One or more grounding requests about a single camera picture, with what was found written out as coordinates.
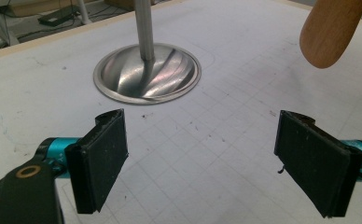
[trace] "brown wooden utensil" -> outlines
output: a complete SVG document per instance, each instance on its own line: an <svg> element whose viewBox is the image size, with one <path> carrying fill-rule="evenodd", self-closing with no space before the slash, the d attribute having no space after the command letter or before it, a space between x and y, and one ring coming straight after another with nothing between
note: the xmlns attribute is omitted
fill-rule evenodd
<svg viewBox="0 0 362 224"><path fill-rule="evenodd" d="M362 0L317 0L300 33L300 49L313 66L328 68L344 53L362 15Z"/></svg>

